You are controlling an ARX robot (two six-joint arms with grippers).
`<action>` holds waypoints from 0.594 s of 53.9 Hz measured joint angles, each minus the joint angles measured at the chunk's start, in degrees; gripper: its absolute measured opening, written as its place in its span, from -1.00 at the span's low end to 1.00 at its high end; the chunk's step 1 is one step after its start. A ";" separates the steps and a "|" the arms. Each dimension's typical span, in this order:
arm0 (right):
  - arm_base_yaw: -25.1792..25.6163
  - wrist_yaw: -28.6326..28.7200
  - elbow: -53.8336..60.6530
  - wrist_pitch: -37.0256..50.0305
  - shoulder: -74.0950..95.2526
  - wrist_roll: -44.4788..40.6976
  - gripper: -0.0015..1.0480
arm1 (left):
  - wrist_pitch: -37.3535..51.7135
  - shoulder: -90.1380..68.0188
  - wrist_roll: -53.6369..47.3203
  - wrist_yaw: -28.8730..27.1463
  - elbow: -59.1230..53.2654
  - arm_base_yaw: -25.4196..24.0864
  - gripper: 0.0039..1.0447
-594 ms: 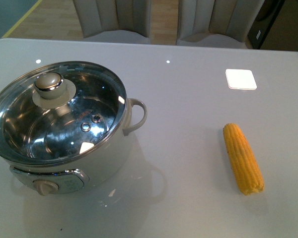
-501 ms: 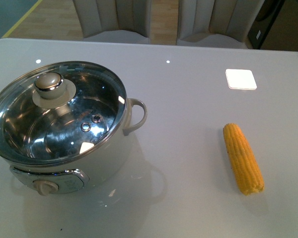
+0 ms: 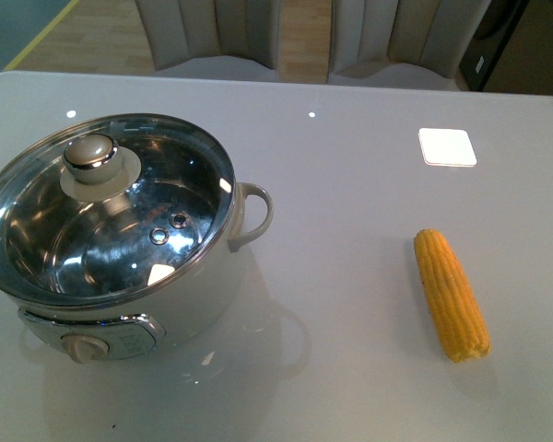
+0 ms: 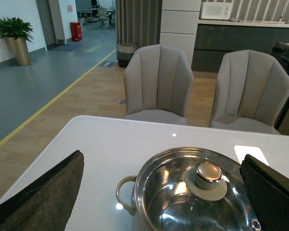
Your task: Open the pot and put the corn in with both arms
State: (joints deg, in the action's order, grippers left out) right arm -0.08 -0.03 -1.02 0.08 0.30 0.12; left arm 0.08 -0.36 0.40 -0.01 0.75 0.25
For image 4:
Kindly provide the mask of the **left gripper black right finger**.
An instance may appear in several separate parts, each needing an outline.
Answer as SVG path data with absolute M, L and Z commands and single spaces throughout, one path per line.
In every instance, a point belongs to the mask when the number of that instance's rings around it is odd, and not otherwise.
M 289 178 L 247 154 L 240 174 L 264 231 L 289 231 Z

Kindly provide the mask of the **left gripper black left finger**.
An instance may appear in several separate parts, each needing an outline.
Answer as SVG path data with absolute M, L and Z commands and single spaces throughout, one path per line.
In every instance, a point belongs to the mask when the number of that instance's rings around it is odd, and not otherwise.
M 76 150 L 0 204 L 0 231 L 65 230 L 83 170 L 83 153 Z

